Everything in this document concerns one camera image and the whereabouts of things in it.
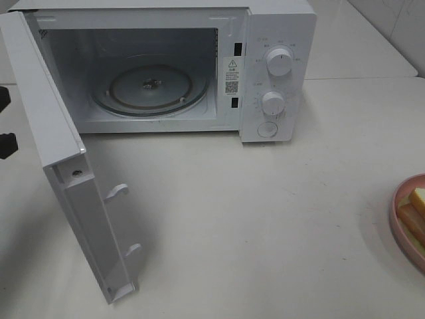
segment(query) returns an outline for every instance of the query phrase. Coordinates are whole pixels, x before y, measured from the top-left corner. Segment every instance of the sticker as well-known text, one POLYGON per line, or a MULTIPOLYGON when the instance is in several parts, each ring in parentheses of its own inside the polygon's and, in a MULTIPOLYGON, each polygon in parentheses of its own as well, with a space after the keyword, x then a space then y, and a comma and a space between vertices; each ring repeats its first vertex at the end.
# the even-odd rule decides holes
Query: sticker
POLYGON ((223 58, 224 95, 240 95, 243 69, 243 57, 232 56, 230 58, 223 58))

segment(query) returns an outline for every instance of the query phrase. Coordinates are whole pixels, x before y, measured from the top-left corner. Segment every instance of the table surface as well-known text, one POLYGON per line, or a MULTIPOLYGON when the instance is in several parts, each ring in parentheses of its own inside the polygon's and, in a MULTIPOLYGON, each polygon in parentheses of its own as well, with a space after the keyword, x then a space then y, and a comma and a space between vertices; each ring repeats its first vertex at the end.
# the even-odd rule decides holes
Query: table surface
MULTIPOLYGON (((306 78, 417 75, 410 63, 346 0, 309 1, 317 13, 317 27, 306 78)), ((15 83, 15 77, 0 34, 0 84, 11 83, 15 83)))
POLYGON ((291 143, 235 133, 84 136, 140 290, 108 306, 43 175, 15 86, 1 130, 0 318, 423 318, 388 224, 424 171, 425 80, 306 80, 291 143))

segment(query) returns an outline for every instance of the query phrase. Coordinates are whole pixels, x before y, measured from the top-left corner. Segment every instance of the power knob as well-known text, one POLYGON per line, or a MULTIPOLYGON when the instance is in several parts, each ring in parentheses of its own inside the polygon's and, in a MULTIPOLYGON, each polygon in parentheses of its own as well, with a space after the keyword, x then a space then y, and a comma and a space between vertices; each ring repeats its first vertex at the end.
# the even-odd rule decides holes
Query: power knob
POLYGON ((279 92, 267 92, 262 99, 263 112, 276 116, 285 110, 285 99, 279 92))
POLYGON ((288 47, 274 47, 266 54, 268 72, 274 76, 283 76, 292 68, 294 58, 288 47))

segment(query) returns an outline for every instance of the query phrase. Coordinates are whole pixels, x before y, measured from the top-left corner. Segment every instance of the microwave door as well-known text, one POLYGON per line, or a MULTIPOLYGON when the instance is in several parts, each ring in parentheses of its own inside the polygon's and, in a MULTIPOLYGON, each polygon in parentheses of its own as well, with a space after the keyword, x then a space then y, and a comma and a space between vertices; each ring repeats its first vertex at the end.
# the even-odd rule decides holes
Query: microwave door
POLYGON ((44 172, 111 303, 135 290, 107 212, 108 202, 126 185, 100 194, 86 148, 24 15, 0 15, 0 28, 44 172))

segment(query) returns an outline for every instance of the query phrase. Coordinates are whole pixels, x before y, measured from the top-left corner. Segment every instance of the microwave oven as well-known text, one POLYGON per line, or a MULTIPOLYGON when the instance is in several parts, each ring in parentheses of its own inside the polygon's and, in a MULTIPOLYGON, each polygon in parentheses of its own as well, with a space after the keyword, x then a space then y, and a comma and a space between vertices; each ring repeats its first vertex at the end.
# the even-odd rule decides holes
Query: microwave oven
POLYGON ((111 303, 135 290, 81 133, 291 139, 316 16, 306 0, 20 0, 0 27, 42 166, 111 303))

